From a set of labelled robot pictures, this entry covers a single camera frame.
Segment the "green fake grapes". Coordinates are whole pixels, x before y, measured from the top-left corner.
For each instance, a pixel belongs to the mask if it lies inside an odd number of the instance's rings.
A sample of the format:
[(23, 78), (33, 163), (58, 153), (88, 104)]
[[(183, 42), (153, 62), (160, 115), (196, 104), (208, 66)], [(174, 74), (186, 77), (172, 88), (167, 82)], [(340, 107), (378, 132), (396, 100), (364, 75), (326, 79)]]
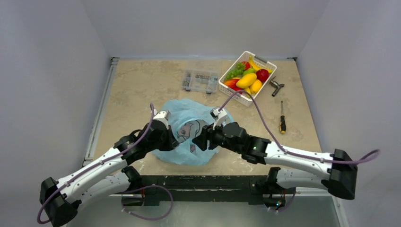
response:
[(242, 75), (245, 71), (245, 65), (242, 62), (237, 62), (232, 69), (226, 74), (225, 81), (232, 79), (238, 75)]

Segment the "dark red fake apple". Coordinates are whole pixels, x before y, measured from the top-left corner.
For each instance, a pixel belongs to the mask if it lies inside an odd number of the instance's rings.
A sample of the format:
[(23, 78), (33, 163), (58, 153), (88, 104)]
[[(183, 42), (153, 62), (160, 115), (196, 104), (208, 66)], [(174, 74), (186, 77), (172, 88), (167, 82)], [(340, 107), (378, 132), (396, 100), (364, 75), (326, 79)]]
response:
[(257, 79), (261, 83), (265, 83), (268, 80), (270, 73), (266, 69), (260, 69), (260, 70), (256, 71), (256, 75), (257, 75)]

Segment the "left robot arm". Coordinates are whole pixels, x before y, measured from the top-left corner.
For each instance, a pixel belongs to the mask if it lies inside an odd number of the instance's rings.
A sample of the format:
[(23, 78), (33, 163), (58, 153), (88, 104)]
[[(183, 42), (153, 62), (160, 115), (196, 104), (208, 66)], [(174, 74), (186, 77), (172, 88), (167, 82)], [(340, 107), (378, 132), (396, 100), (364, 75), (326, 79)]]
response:
[(137, 137), (122, 137), (115, 145), (91, 164), (58, 180), (48, 177), (41, 183), (37, 215), (39, 224), (51, 223), (61, 227), (74, 219), (83, 202), (79, 198), (96, 183), (114, 171), (124, 169), (143, 159), (153, 150), (170, 151), (178, 146), (171, 126), (165, 118), (157, 118), (145, 125)]

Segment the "light blue plastic bag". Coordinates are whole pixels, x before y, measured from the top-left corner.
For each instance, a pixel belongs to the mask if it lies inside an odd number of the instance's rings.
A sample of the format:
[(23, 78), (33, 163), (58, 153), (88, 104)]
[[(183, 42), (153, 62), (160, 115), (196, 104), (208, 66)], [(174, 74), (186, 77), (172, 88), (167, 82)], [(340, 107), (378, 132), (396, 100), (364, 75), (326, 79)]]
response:
[(207, 164), (219, 152), (219, 148), (202, 151), (192, 139), (200, 135), (202, 127), (214, 123), (210, 114), (213, 108), (190, 99), (173, 99), (165, 102), (162, 109), (168, 110), (171, 114), (168, 123), (179, 146), (172, 151), (154, 150), (152, 154), (172, 164), (187, 166)]

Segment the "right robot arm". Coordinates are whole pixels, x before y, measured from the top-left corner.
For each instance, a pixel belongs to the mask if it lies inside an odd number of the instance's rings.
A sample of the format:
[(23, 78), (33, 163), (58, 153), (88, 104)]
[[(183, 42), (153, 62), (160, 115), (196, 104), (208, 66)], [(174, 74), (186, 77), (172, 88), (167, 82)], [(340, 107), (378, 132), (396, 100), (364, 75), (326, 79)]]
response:
[(226, 148), (252, 164), (291, 167), (267, 177), (266, 188), (278, 192), (282, 188), (310, 187), (327, 190), (331, 195), (355, 198), (357, 165), (346, 151), (315, 153), (296, 148), (280, 147), (269, 139), (250, 135), (233, 122), (225, 126), (204, 126), (200, 135), (192, 139), (201, 150)]

